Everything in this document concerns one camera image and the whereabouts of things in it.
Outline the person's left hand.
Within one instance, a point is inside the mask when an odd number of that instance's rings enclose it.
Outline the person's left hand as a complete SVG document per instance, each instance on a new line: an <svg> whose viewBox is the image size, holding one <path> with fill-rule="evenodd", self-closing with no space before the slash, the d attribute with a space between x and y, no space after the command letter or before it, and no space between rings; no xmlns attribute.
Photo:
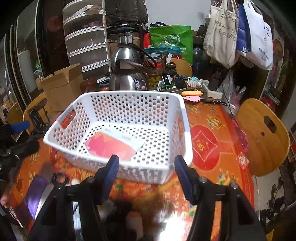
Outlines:
<svg viewBox="0 0 296 241"><path fill-rule="evenodd" d="M11 206L11 186L9 185L1 186L1 205L7 209Z"/></svg>

